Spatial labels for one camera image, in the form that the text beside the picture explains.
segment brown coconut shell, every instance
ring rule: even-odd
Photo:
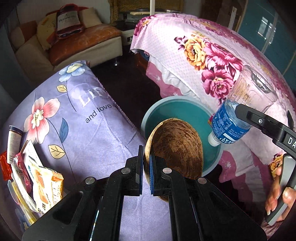
[[[144,171],[149,182],[149,155],[151,145],[155,156],[165,159],[169,168],[184,177],[197,179],[202,175],[202,142],[196,130],[187,122],[170,118],[154,128],[145,146]]]

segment bed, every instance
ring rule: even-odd
[[[33,116],[37,112],[43,117]],[[33,128],[34,117],[39,125]],[[15,109],[1,131],[0,153],[7,149],[9,125],[24,131],[21,146],[32,140],[42,164],[63,175],[67,190],[88,176],[109,176],[145,145],[85,61],[51,76]],[[22,210],[1,172],[0,179],[0,214],[21,239],[29,224],[17,215]],[[145,178],[143,195],[124,198],[120,240],[171,240],[168,203],[150,195]]]
[[[266,114],[287,125],[290,111],[296,120],[296,100],[283,76],[258,49],[226,27],[192,15],[151,15],[135,28],[131,51],[139,50],[150,56],[146,75],[159,86],[162,98],[190,96],[215,113],[243,65],[249,65],[270,80],[278,95]],[[282,154],[269,137],[251,128],[236,143],[225,145],[219,181],[231,180],[239,200],[263,212],[273,181],[267,165]]]

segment plastic water bottle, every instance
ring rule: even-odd
[[[234,112],[237,105],[238,103],[227,99],[215,113],[212,132],[208,136],[210,145],[232,144],[250,130],[251,125],[236,117]]]
[[[251,125],[238,119],[235,108],[244,104],[262,113],[277,101],[278,96],[272,85],[257,71],[245,65],[226,100],[214,114],[212,132],[208,136],[209,144],[231,144],[239,140]]]

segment purple blanket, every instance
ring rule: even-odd
[[[21,146],[32,140],[43,165],[64,176],[65,188],[109,176],[145,144],[85,61],[54,74],[16,108],[3,126],[0,152],[7,149],[9,125],[24,130]],[[15,212],[21,209],[4,181],[0,196],[0,213],[20,236],[24,225]],[[145,178],[143,195],[124,199],[120,232],[121,240],[171,240],[168,204],[150,195]]]

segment blue gripper pad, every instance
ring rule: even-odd
[[[150,177],[150,192],[151,195],[154,194],[154,174],[153,174],[153,165],[152,165],[152,157],[149,156],[149,177]]]

